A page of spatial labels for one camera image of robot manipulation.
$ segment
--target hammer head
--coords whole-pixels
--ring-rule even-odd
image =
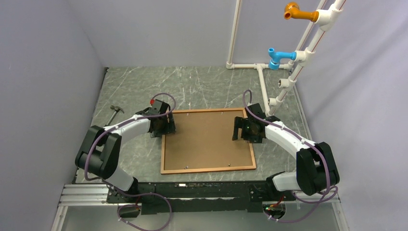
[[[122,113],[125,113],[125,112],[123,111],[123,109],[122,109],[121,107],[119,107],[119,106],[113,106],[113,105],[111,105],[111,109],[112,109],[112,110],[115,110],[116,112],[122,111]]]

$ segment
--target wooden frame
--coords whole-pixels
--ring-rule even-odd
[[[247,117],[244,108],[217,108],[217,109],[192,109],[192,110],[176,110],[173,111],[174,114],[177,113],[199,113],[199,112],[225,112],[225,111],[242,111],[243,117]],[[251,143],[248,143],[252,165],[250,166],[236,166],[236,167],[211,167],[211,168],[194,168],[194,169],[176,169],[176,170],[165,170],[165,155],[166,155],[166,136],[162,136],[162,158],[160,164],[161,174],[175,174],[175,173],[195,173],[195,172],[213,172],[213,171],[234,171],[234,170],[250,170],[256,169],[256,162],[254,156],[254,149]]]

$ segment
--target white wall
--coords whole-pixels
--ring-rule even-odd
[[[225,65],[233,0],[68,0],[104,66]]]
[[[68,0],[104,66],[225,65],[236,0]],[[285,20],[288,1],[244,0],[235,63],[293,51],[306,26]],[[301,0],[315,10],[319,0]]]
[[[406,230],[408,3],[351,1],[297,83],[315,141],[332,146],[351,230]]]
[[[0,7],[0,230],[50,230],[103,77],[64,0]]]

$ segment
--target white pipe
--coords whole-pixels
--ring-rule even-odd
[[[241,0],[237,0],[237,2],[235,3],[234,21],[232,22],[231,40],[229,41],[230,48],[228,52],[227,65],[232,64],[232,55],[234,53],[235,38],[236,38],[236,32],[238,28],[238,20],[240,18],[240,11],[241,11]]]
[[[264,73],[262,72],[263,68],[261,65],[257,65],[256,69],[258,70],[259,82],[261,83],[262,99],[264,100],[265,113],[270,111],[268,103],[268,94],[267,88],[265,87]]]
[[[313,54],[315,52],[316,46],[323,37],[324,33],[328,31],[331,26],[334,24],[334,22],[337,20],[337,17],[339,16],[339,13],[341,12],[341,8],[343,7],[343,4],[346,0],[336,0],[329,8],[328,12],[331,13],[330,16],[330,22],[328,24],[320,25],[318,31],[316,34],[313,36],[312,41],[310,42],[309,46],[305,48],[305,52],[308,54]],[[272,116],[275,114],[276,110],[280,107],[282,104],[283,100],[285,99],[286,94],[293,88],[293,85],[297,81],[297,77],[299,76],[300,71],[305,67],[306,62],[299,63],[299,65],[296,66],[294,69],[293,73],[291,76],[288,77],[289,82],[291,83],[291,86],[288,86],[287,88],[283,88],[280,94],[274,99],[271,100],[273,102],[272,108],[266,113],[267,116]]]
[[[344,3],[345,3],[345,0],[336,0],[336,1],[333,3],[333,6],[334,6],[335,9],[341,10]]]
[[[269,68],[268,64],[229,64],[229,63],[227,63],[226,67],[227,67],[227,69],[235,69],[235,68],[237,68],[237,69],[238,68],[256,69],[256,67],[258,65],[261,65],[261,67],[263,69],[268,69]],[[279,69],[289,70],[290,68],[288,68],[288,67],[289,67],[288,64],[280,64],[279,65]]]
[[[324,4],[326,4],[326,1],[327,0],[320,0],[317,9],[319,10],[319,9],[323,8]],[[305,43],[308,35],[310,34],[310,31],[312,30],[313,24],[314,24],[313,22],[309,22],[309,24],[306,27],[305,32],[302,35],[302,38],[300,39],[299,43],[297,44],[297,47],[296,47],[295,51],[299,51],[303,47],[303,44]],[[290,60],[288,62],[288,64],[287,64],[288,65],[287,69],[290,70],[293,67],[293,64],[294,64],[294,61]]]

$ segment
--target pipe elbow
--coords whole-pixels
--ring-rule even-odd
[[[305,12],[299,9],[299,5],[296,2],[290,2],[285,7],[285,13],[283,14],[285,19],[296,18],[296,19],[307,19],[312,22],[316,22],[319,18],[319,13]]]
[[[269,68],[272,70],[277,70],[281,64],[281,59],[296,59],[296,52],[275,52],[275,49],[269,48],[269,56],[272,58],[269,62]]]

